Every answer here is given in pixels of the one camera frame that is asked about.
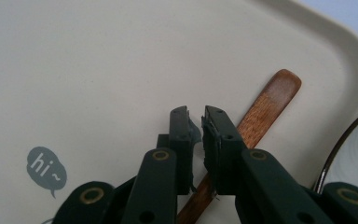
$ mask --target wooden spoon handle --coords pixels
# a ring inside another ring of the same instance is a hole
[[[257,145],[275,119],[295,97],[300,87],[300,78],[286,69],[278,71],[271,78],[237,126],[248,148],[254,148]],[[207,174],[197,187],[197,193],[191,195],[178,214],[177,223],[196,223],[212,200],[212,181]]]

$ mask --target metal ring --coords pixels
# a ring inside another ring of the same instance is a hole
[[[337,189],[337,194],[339,197],[341,197],[343,200],[358,205],[358,192],[352,190],[352,189]]]
[[[88,193],[91,193],[95,191],[97,193],[97,195],[93,198],[89,198],[87,197]],[[101,198],[103,197],[103,189],[101,188],[90,188],[90,189],[86,189],[84,190],[81,194],[80,194],[80,201],[84,204],[91,204],[91,203],[96,203],[98,201],[101,200]]]
[[[153,158],[156,161],[165,161],[170,157],[170,154],[164,150],[155,151],[153,153]]]

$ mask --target tray surface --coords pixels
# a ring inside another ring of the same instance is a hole
[[[132,178],[177,106],[198,126],[205,105],[238,123],[282,68],[302,87],[258,147],[310,187],[358,116],[358,38],[339,25],[291,1],[0,3],[0,223],[42,223],[81,184]],[[35,147],[63,188],[30,177]],[[197,145],[195,185],[202,161]],[[239,223],[219,199],[200,223]]]

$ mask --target speech bubble sticker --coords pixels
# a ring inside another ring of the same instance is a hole
[[[66,184],[66,171],[58,157],[46,147],[34,147],[27,158],[27,172],[33,181],[44,189],[49,189],[55,198],[54,190]]]

